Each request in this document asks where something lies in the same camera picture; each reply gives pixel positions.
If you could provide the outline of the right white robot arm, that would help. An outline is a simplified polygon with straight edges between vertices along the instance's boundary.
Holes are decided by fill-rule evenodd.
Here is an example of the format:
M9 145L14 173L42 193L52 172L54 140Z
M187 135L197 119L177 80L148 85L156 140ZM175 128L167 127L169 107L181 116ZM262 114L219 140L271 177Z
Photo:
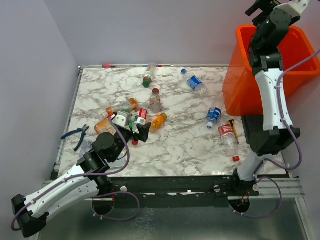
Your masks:
M284 63L279 45L289 33L290 26L300 20L309 5L308 0L257 0L245 11L251 16L261 13L252 22L256 27L248 46L249 65L258 85L263 114L242 117L245 136L251 151L234 171L237 179L229 189L240 196L248 189L247 182L255 181L258 172L273 155L285 150L301 132L293 126L284 91Z

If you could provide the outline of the orange juice bottle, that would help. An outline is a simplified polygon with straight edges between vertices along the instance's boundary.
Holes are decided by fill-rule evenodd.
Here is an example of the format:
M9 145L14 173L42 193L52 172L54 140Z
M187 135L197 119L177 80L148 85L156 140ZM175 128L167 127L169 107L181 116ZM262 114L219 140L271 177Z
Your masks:
M153 132L157 131L158 129L160 129L164 125L167 118L168 118L168 116L164 112L149 117L147 119L147 121L149 123L151 123L149 131L153 133Z

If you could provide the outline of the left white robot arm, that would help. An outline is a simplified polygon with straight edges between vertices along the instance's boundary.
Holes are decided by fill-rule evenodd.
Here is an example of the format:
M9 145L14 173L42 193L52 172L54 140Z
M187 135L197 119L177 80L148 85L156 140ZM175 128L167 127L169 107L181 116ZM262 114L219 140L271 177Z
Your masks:
M92 149L65 174L32 194L18 194L12 198L12 231L20 231L25 238L29 238L71 205L85 199L114 194L109 179L112 174L109 163L117 161L123 151L130 158L128 142L131 139L146 142L151 124L139 125L137 131L114 123L112 126L116 134L100 134L92 144Z

